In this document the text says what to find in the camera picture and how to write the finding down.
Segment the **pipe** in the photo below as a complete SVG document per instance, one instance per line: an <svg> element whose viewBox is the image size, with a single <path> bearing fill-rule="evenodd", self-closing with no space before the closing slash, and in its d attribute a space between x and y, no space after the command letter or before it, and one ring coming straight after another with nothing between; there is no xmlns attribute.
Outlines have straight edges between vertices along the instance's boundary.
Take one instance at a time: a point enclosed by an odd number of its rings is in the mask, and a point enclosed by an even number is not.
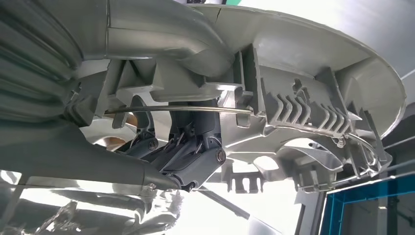
<svg viewBox="0 0 415 235"><path fill-rule="evenodd" d="M171 0L40 0L79 45L84 60L168 56L208 77L233 53L197 10Z"/></svg>
<svg viewBox="0 0 415 235"><path fill-rule="evenodd" d="M118 109L110 109L105 111L105 114L119 114L128 112L149 112L149 111L203 111L203 112L220 112L229 114L246 114L254 115L249 109L234 109L223 107L209 107L209 106L180 106L180 105L166 105L166 106L142 106L142 107L126 107Z"/></svg>
<svg viewBox="0 0 415 235"><path fill-rule="evenodd" d="M216 77L234 59L200 12L171 0L0 1L0 16L1 119L58 118L85 60L166 56Z"/></svg>

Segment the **bolt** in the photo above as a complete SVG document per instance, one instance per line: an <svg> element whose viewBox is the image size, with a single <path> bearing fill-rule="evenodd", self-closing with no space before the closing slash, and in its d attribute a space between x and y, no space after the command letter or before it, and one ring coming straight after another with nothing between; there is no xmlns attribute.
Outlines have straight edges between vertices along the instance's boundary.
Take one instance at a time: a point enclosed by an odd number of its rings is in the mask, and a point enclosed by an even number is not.
<svg viewBox="0 0 415 235"><path fill-rule="evenodd" d="M226 160L226 153L223 151L223 149L219 149L216 152L216 159L219 163L224 163Z"/></svg>
<svg viewBox="0 0 415 235"><path fill-rule="evenodd" d="M148 149L150 149L151 151L154 151L157 149L158 146L159 146L159 142L157 140L152 140L148 144Z"/></svg>
<svg viewBox="0 0 415 235"><path fill-rule="evenodd" d="M153 183L149 183L147 186L148 186L150 189L155 189L155 188L156 188L156 185L155 185L155 184L153 184Z"/></svg>

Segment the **metal rod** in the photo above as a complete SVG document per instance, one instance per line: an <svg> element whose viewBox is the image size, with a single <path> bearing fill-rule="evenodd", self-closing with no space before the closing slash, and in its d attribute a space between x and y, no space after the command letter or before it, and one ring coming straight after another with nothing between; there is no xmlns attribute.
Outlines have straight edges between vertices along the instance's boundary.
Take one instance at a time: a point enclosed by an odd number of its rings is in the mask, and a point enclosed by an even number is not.
<svg viewBox="0 0 415 235"><path fill-rule="evenodd" d="M125 108L118 108L118 109L109 109L105 111L105 114L149 112L149 111L203 111L203 112L219 112L219 113L231 113L231 114L248 114L248 115L254 114L251 110L248 110L248 109L204 107L204 106L178 106L178 105L125 107Z"/></svg>
<svg viewBox="0 0 415 235"><path fill-rule="evenodd" d="M413 140L413 139L415 139L415 136L412 136L412 137L406 138L406 139L404 139L404 140L398 141L398 142L396 142L396 143L393 143L393 144L391 144L391 145L388 145L388 146L384 147L384 149L386 150L386 149L388 149L388 148L395 147L395 146L397 146L397 145L400 145L400 144L402 144L402 143L405 143L405 142L411 141L411 140Z"/></svg>
<svg viewBox="0 0 415 235"><path fill-rule="evenodd" d="M370 156L370 158L372 158L372 162L369 162L369 160L365 156L365 159L366 159L368 165L375 165L377 163L378 159L376 158L377 157L376 150L373 148L373 146L370 143L368 143L366 140L364 140L364 139L360 138L359 136L357 136L355 134L352 134L352 133L345 134L345 137L350 138L351 140L354 140L354 141L358 142L359 144L366 147L372 153L372 155Z"/></svg>
<svg viewBox="0 0 415 235"><path fill-rule="evenodd" d="M235 213L237 216L240 216L244 219L249 219L250 214L248 212L244 211L243 209L239 208L238 206L236 206L232 202L226 200L225 198L219 196L218 194L210 191L206 187L201 186L199 188L198 192L203 194L204 196L212 199L213 201L219 203L220 205L226 207L227 209L229 209L230 211Z"/></svg>

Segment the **metal rib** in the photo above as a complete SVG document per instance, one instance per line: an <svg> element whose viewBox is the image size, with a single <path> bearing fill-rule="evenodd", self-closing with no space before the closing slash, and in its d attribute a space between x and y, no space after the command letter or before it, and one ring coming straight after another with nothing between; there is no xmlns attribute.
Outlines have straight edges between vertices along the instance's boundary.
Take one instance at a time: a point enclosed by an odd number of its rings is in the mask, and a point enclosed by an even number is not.
<svg viewBox="0 0 415 235"><path fill-rule="evenodd" d="M251 110L247 109L234 109L234 108L222 108L222 107L204 107L204 106L143 106L143 107L126 107L118 109L109 109L105 111L105 114L118 114L118 113L134 113L134 112L149 112L149 111L203 111L203 112L219 112L219 113L231 113L231 114L248 114L253 115Z"/></svg>

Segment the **blue frame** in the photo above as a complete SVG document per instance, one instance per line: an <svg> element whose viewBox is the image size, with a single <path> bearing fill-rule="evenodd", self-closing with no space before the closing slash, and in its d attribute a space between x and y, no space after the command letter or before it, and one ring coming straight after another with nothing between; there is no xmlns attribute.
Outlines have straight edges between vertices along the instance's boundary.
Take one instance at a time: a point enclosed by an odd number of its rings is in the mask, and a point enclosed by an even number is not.
<svg viewBox="0 0 415 235"><path fill-rule="evenodd" d="M415 192L414 174L379 181L369 181L359 187L328 193L320 234L340 235L342 233L343 214L346 204ZM396 184L393 190L394 192L388 190L391 184Z"/></svg>

